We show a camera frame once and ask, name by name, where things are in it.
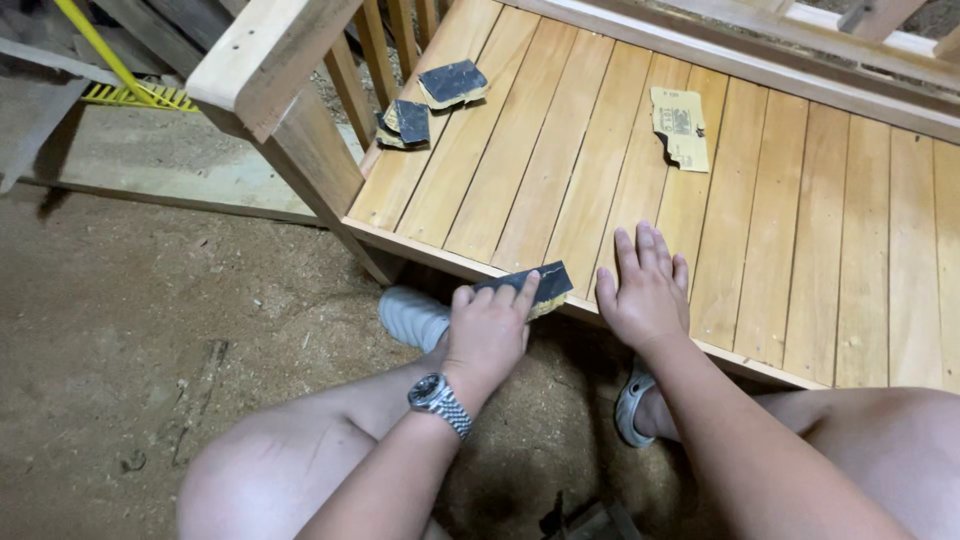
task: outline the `wristwatch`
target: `wristwatch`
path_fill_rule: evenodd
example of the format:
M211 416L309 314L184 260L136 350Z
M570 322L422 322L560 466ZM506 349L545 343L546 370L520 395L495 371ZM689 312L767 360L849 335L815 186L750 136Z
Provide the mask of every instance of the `wristwatch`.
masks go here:
M407 401L414 410L432 412L446 420L460 435L460 440L466 440L470 434L473 421L453 396L453 388L446 383L443 373L430 373L420 379L407 394Z

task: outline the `hand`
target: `hand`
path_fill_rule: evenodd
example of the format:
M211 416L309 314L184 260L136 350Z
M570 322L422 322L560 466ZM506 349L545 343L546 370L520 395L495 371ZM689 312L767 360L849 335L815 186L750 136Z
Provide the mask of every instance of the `hand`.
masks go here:
M690 335L686 302L688 269L681 254L670 258L663 235L650 224L636 225L636 248L622 228L613 233L620 266L620 290L607 268L597 269L597 304L620 341L643 355L643 345L667 334Z
M492 287L474 292L464 285L453 293L444 373L470 416L479 412L523 357L530 333L527 314L539 284L535 270L518 294L511 285L501 285L495 293Z

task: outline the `white crocs shoe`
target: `white crocs shoe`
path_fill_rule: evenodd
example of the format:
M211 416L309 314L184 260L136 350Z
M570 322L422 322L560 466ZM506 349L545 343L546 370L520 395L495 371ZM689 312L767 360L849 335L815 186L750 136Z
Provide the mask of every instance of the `white crocs shoe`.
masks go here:
M630 380L620 392L620 399L616 400L616 430L627 444L634 448L646 448L654 442L656 437L641 435L634 428L636 407L640 405L640 397L656 383L654 377L643 371L642 362L634 357L634 371Z
M397 341L433 351L450 326L450 308L403 285L390 287L377 307L380 322Z

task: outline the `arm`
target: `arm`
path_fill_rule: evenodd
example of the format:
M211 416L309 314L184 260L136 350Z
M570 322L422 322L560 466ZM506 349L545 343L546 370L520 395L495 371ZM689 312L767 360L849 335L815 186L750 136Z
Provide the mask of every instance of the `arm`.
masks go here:
M597 272L600 311L647 363L698 478L738 538L913 538L832 463L740 391L688 337L687 268L659 232L615 235L617 290Z
M450 349L443 371L470 418L507 378L526 349L524 324L540 283L535 271L523 290L495 293L468 286L453 295ZM420 538L460 436L443 418L410 411L376 445L297 538Z

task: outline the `torn sandpaper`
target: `torn sandpaper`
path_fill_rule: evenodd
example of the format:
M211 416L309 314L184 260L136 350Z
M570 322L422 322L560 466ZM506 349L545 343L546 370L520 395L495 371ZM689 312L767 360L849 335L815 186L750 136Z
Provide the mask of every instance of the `torn sandpaper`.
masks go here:
M707 123L700 106L700 94L654 86L650 88L654 102L654 133L663 141L670 158L681 170L706 173Z
M376 139L381 144L413 148L430 141L429 110L423 103L395 99L376 121Z
M532 321L537 317L542 317L550 311L564 304L566 293L573 290L573 283L566 274L566 267L562 260L544 264L540 268L524 270L490 280L488 282L478 283L473 286L473 290L479 291L484 287L492 287L494 290L500 285L511 285L517 292L523 288L523 283L527 281L527 274L537 270L540 272L540 284L537 286L537 294L534 295L534 304L527 313L527 321Z
M487 95L487 78L470 60L442 65L418 76L427 105L442 110L458 103L469 103Z

